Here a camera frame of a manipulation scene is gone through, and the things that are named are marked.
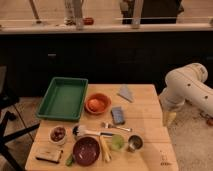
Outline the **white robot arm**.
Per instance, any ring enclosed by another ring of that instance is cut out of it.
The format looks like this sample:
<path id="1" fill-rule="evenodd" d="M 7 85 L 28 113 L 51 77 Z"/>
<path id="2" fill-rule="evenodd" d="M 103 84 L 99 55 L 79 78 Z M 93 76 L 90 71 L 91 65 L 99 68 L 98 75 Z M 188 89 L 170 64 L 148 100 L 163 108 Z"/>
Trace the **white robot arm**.
<path id="1" fill-rule="evenodd" d="M 200 63 L 191 63 L 166 74 L 166 87 L 159 95 L 164 126 L 172 123 L 176 111 L 185 104 L 185 101 L 191 102 L 207 117 L 213 118 L 213 88 L 204 84 L 207 78 L 208 71 Z"/>

